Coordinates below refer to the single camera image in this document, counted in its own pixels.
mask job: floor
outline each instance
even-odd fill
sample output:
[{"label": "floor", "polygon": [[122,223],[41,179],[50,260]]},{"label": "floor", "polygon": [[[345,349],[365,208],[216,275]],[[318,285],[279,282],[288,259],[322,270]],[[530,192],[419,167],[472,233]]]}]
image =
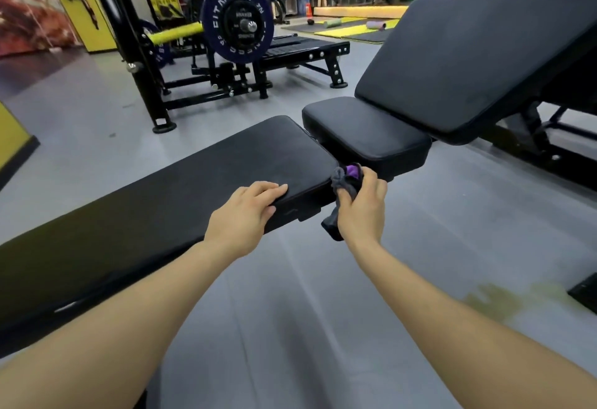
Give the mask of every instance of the floor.
[{"label": "floor", "polygon": [[[352,95],[379,47],[351,47],[340,62],[348,88],[332,90],[305,68],[278,70],[268,100],[175,112],[178,128],[165,135],[151,133],[114,54],[79,53],[26,88],[0,92],[42,143],[0,192],[0,243],[263,119],[300,122],[306,104]],[[167,71],[185,76],[188,66]],[[565,119],[597,129],[595,118]],[[153,407],[458,407],[345,245],[319,226],[330,209],[268,234],[213,284],[154,377]],[[597,316],[565,293],[597,270],[596,230],[595,193],[483,141],[436,143],[424,167],[390,184],[383,243],[456,299],[597,375]]]}]

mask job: hand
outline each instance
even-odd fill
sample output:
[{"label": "hand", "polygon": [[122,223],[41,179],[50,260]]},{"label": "hand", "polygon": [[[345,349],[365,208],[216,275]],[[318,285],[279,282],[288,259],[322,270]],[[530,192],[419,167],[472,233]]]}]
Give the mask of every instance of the hand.
[{"label": "hand", "polygon": [[363,185],[354,201],[346,190],[338,189],[338,228],[353,253],[361,244],[381,241],[386,193],[387,182],[377,179],[377,173],[367,167],[363,167]]},{"label": "hand", "polygon": [[266,181],[238,188],[211,215],[204,241],[223,248],[231,261],[250,254],[259,244],[265,224],[276,212],[270,205],[287,190],[287,184],[279,186]]}]

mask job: yellow barbell sleeve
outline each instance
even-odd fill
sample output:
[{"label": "yellow barbell sleeve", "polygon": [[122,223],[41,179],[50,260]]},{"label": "yellow barbell sleeve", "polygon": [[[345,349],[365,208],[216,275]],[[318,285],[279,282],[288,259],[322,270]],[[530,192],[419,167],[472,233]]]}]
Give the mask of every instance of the yellow barbell sleeve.
[{"label": "yellow barbell sleeve", "polygon": [[164,44],[185,36],[197,35],[203,32],[203,25],[200,22],[193,22],[186,26],[170,28],[158,33],[148,33],[147,37],[153,44]]}]

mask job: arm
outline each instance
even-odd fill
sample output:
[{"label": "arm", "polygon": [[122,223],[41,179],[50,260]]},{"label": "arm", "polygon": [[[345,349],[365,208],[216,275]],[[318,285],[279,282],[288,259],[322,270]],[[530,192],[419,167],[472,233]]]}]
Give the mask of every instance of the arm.
[{"label": "arm", "polygon": [[585,370],[452,299],[380,245],[387,183],[363,171],[354,201],[339,193],[342,237],[463,408],[597,407],[597,380]]},{"label": "arm", "polygon": [[287,188],[241,187],[203,242],[17,355],[0,369],[0,408],[131,409],[207,288],[257,247]]}]

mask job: rubber foot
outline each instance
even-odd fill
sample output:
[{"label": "rubber foot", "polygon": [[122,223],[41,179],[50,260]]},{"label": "rubber foot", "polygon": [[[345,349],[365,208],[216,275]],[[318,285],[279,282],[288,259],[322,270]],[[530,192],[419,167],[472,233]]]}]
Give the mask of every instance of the rubber foot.
[{"label": "rubber foot", "polygon": [[174,131],[175,129],[176,129],[176,123],[170,122],[170,123],[166,123],[165,125],[154,126],[152,131],[153,131],[153,133],[167,133],[170,131]]}]

